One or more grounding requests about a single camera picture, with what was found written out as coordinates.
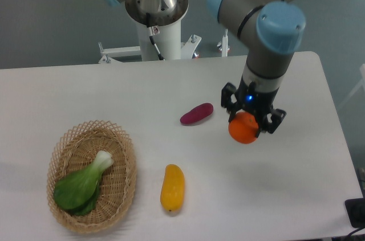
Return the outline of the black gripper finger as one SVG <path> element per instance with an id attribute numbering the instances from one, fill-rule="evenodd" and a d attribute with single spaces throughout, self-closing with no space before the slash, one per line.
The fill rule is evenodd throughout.
<path id="1" fill-rule="evenodd" d="M 261 133 L 273 134 L 286 117 L 286 111 L 270 107 L 267 111 L 258 111 L 254 114 L 258 130 L 255 137 L 258 138 Z"/>
<path id="2" fill-rule="evenodd" d="M 238 101 L 233 102 L 232 97 L 236 96 L 237 89 L 232 83 L 226 83 L 221 90 L 221 106 L 226 109 L 229 114 L 228 121 L 232 121 L 236 113 L 241 109 L 240 103 Z"/>

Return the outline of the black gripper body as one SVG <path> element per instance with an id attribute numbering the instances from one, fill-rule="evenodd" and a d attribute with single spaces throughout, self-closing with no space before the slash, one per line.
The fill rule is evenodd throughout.
<path id="1" fill-rule="evenodd" d="M 280 87 L 281 78 L 263 79 L 258 77 L 241 78 L 238 90 L 235 93 L 237 99 L 235 118 L 240 111 L 250 113 L 257 123 L 268 123 L 268 114 L 271 121 L 281 122 L 281 110 L 274 109 L 273 101 Z"/>

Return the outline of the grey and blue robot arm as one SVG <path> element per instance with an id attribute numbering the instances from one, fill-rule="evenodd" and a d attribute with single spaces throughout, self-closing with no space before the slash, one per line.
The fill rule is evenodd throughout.
<path id="1" fill-rule="evenodd" d="M 141 57 L 174 60 L 183 56 L 179 26 L 188 11 L 188 0 L 106 0 L 124 4 L 139 30 Z M 306 19 L 293 0 L 206 0 L 212 17 L 249 50 L 240 84 L 227 83 L 221 91 L 221 106 L 229 121 L 241 111 L 254 117 L 256 136 L 273 133 L 286 112 L 273 106 L 294 53 L 301 44 Z"/>

